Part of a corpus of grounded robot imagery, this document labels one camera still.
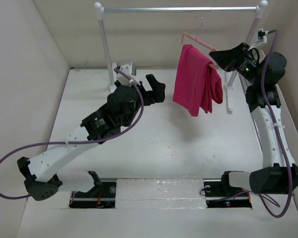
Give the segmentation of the pink plastic hanger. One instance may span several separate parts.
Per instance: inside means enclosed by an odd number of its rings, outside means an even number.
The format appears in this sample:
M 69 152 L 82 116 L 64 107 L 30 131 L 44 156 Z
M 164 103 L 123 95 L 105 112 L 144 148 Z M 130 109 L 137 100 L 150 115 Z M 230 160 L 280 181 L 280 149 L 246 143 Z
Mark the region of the pink plastic hanger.
M 198 30 L 197 30 L 197 34 L 196 34 L 196 36 L 194 37 L 194 36 L 192 36 L 192 35 L 190 35 L 190 34 L 184 32 L 183 35 L 182 35 L 182 41 L 181 41 L 182 46 L 185 45 L 185 38 L 188 38 L 188 39 L 192 40 L 193 42 L 199 44 L 200 46 L 202 46 L 202 47 L 208 49 L 210 52 L 216 52 L 216 51 L 217 51 L 216 48 L 214 48 L 214 47 L 212 47 L 212 46 L 206 44 L 205 42 L 202 42 L 202 41 L 198 38 L 198 36 L 199 36 L 199 31 L 200 31 L 200 29 L 203 27 L 204 20 L 203 20 L 203 17 L 202 17 L 202 16 L 196 16 L 195 18 L 198 18 L 198 19 L 201 20 L 201 25 L 199 26 L 199 28 L 198 28 Z

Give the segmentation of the pink trousers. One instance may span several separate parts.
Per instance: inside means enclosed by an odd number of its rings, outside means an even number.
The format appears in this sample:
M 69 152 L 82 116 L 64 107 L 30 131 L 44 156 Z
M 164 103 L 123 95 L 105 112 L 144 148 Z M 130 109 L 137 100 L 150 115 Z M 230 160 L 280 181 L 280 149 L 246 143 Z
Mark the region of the pink trousers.
M 213 102 L 224 100 L 222 79 L 212 61 L 196 47 L 185 44 L 178 62 L 173 101 L 197 117 L 199 110 L 213 112 Z

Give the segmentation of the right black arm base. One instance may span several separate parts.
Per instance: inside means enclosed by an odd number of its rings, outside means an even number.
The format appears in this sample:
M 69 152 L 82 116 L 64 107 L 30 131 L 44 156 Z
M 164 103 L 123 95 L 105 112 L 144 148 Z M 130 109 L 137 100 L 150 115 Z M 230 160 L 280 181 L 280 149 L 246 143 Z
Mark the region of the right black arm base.
M 228 180 L 229 172 L 221 178 L 203 180 L 200 195 L 206 199 L 207 208 L 252 208 L 249 193 L 240 187 L 232 187 Z

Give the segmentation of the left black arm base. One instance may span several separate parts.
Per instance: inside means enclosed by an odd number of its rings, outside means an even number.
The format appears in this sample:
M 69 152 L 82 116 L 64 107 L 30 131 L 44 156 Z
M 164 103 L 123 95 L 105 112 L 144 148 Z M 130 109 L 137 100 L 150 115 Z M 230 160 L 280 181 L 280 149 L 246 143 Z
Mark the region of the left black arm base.
M 73 209 L 113 209 L 116 202 L 117 179 L 100 179 L 95 171 L 89 171 L 93 187 L 88 192 L 72 191 L 69 207 Z

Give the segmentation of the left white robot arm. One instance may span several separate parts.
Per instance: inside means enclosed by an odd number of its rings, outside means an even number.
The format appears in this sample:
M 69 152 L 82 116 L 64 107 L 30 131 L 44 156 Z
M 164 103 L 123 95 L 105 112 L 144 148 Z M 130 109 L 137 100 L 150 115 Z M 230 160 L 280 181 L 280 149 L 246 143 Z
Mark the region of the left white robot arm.
M 84 118 L 64 141 L 54 143 L 36 157 L 22 157 L 17 161 L 19 171 L 25 177 L 25 188 L 34 200 L 46 200 L 59 190 L 98 196 L 103 183 L 95 171 L 89 170 L 79 178 L 75 175 L 62 176 L 60 170 L 84 152 L 133 128 L 142 117 L 145 106 L 164 102 L 166 86 L 158 82 L 153 74 L 146 75 L 151 86 L 151 90 L 147 91 L 137 80 L 131 65 L 117 66 L 113 68 L 113 73 L 116 88 L 107 96 L 104 105 Z

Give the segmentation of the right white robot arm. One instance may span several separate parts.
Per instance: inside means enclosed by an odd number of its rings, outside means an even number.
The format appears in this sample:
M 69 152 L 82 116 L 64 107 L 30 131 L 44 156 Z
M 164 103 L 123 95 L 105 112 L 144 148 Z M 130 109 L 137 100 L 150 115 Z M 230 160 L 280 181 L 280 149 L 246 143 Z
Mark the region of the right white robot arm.
M 262 149 L 262 169 L 253 172 L 225 172 L 220 190 L 232 195 L 237 188 L 255 193 L 287 194 L 298 186 L 298 166 L 289 152 L 281 122 L 278 81 L 285 75 L 286 58 L 270 50 L 263 61 L 253 56 L 255 46 L 210 52 L 210 57 L 226 72 L 237 71 L 250 86 L 246 102 L 255 121 Z

